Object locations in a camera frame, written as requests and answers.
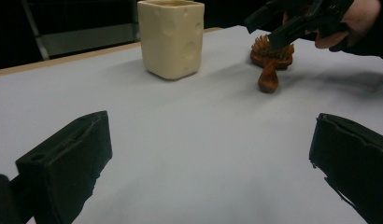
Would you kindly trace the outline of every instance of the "black object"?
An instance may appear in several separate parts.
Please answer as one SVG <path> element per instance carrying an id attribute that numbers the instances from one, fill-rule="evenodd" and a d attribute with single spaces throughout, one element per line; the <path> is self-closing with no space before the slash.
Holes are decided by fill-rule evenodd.
<path id="1" fill-rule="evenodd" d="M 286 11 L 290 20 L 275 29 L 268 37 L 273 49 L 282 49 L 299 37 L 305 31 L 319 29 L 321 36 L 327 36 L 346 29 L 341 22 L 344 14 L 352 5 L 353 0 L 271 0 L 244 20 L 249 33 L 262 27 L 273 19 L 276 14 Z M 338 51 L 345 47 L 344 41 L 331 48 Z"/>
<path id="2" fill-rule="evenodd" d="M 328 184 L 370 224 L 383 224 L 383 136 L 320 114 L 309 159 Z"/>
<path id="3" fill-rule="evenodd" d="M 107 112 L 75 119 L 0 175 L 0 223 L 72 223 L 111 158 Z"/>

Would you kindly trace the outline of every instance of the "white table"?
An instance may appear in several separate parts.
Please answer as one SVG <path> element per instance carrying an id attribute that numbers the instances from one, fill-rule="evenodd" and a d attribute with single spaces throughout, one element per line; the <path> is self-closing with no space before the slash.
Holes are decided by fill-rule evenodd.
<path id="1" fill-rule="evenodd" d="M 383 61 L 297 40 L 264 94 L 248 59 L 263 34 L 205 34 L 200 71 L 178 81 L 147 72 L 140 47 L 0 76 L 0 174 L 14 178 L 17 158 L 107 110 L 114 157 L 75 223 L 365 223 L 308 152 L 319 113 L 383 134 Z"/>

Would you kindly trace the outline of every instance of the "ceramic cup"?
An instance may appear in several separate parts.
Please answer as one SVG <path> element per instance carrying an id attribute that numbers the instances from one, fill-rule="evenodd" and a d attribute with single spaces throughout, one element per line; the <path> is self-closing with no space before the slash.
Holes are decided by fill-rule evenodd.
<path id="1" fill-rule="evenodd" d="M 137 9 L 146 69 L 166 79 L 196 73 L 201 65 L 205 5 L 146 0 L 138 2 Z"/>

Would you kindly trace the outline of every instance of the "human hand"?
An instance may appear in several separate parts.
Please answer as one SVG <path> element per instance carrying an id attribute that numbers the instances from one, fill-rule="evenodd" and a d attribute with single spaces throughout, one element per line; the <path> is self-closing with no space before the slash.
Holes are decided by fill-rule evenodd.
<path id="1" fill-rule="evenodd" d="M 340 43 L 344 38 L 347 38 L 348 47 L 354 46 L 369 33 L 376 22 L 380 9 L 381 3 L 379 0 L 354 0 L 341 20 L 347 25 L 348 29 L 325 37 L 321 37 L 319 31 L 317 31 L 316 47 L 318 49 L 328 49 Z M 285 23 L 288 20 L 288 15 L 284 13 L 283 22 Z"/>

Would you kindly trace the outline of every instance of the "dark background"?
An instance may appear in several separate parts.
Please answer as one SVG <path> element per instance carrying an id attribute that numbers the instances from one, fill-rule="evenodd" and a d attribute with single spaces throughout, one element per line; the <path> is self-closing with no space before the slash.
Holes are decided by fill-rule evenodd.
<path id="1" fill-rule="evenodd" d="M 27 0 L 41 35 L 132 22 L 128 0 Z M 201 0 L 206 5 L 205 28 L 243 25 L 265 0 Z M 282 17 L 262 29 L 272 31 Z M 0 69 L 42 61 L 21 0 L 0 1 Z"/>

